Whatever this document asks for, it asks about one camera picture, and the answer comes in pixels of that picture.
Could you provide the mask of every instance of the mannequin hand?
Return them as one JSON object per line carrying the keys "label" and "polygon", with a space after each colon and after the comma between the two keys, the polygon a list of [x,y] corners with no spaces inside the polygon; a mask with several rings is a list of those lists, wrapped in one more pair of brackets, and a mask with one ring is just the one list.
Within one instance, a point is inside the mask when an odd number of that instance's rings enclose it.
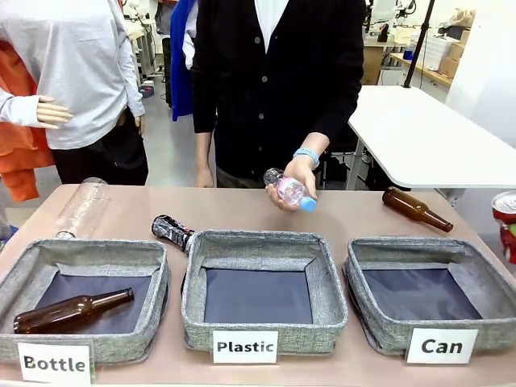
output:
{"label": "mannequin hand", "polygon": [[[317,193],[315,189],[315,175],[312,172],[314,160],[310,156],[296,156],[290,161],[285,168],[285,176],[293,177],[306,187],[306,192],[317,200]],[[265,188],[268,197],[273,202],[274,206],[285,210],[294,212],[298,206],[291,206],[280,199],[277,194],[277,189],[272,184]]]}
{"label": "mannequin hand", "polygon": [[138,134],[142,135],[145,132],[145,115],[135,117],[135,124],[138,128]]}
{"label": "mannequin hand", "polygon": [[198,169],[195,186],[198,188],[213,188],[213,175],[211,174],[210,167]]}
{"label": "mannequin hand", "polygon": [[45,129],[59,129],[56,125],[58,123],[68,123],[73,116],[68,113],[68,109],[63,106],[53,105],[52,97],[40,97],[40,103],[36,109],[36,116],[40,122],[41,127]]}

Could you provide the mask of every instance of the orange jacket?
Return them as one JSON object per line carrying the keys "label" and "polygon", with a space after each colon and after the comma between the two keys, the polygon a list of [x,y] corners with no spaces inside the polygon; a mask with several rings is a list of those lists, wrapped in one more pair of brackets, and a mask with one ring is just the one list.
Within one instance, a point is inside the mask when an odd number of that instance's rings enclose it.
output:
{"label": "orange jacket", "polygon": [[[0,41],[0,87],[15,96],[36,93],[36,85],[13,47]],[[0,123],[0,175],[15,202],[38,198],[35,168],[53,165],[44,129]]]}

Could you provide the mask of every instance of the crushed can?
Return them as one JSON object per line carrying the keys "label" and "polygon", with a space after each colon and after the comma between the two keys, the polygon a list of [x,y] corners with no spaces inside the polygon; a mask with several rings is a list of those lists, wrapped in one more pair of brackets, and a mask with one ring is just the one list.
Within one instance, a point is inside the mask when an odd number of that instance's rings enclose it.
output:
{"label": "crushed can", "polygon": [[492,202],[493,217],[500,224],[500,239],[506,259],[516,264],[516,191],[500,193]]}

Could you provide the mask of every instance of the label sign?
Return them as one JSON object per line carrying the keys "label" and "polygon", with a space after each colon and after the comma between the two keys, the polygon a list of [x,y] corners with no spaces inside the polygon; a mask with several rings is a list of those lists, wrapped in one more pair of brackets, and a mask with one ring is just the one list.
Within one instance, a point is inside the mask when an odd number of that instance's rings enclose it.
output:
{"label": "label sign", "polygon": [[25,381],[91,384],[89,347],[18,343]]}
{"label": "label sign", "polygon": [[213,362],[274,364],[277,331],[214,331]]}
{"label": "label sign", "polygon": [[407,363],[467,364],[477,329],[414,328]]}

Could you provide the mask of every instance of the blue bottle cap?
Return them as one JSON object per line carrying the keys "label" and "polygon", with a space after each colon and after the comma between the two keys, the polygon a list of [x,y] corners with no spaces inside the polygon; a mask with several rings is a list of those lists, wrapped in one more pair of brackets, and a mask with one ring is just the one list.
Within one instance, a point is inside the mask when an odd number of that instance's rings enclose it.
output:
{"label": "blue bottle cap", "polygon": [[317,202],[312,199],[305,196],[301,201],[299,202],[299,207],[305,212],[314,212],[315,207],[317,206]]}

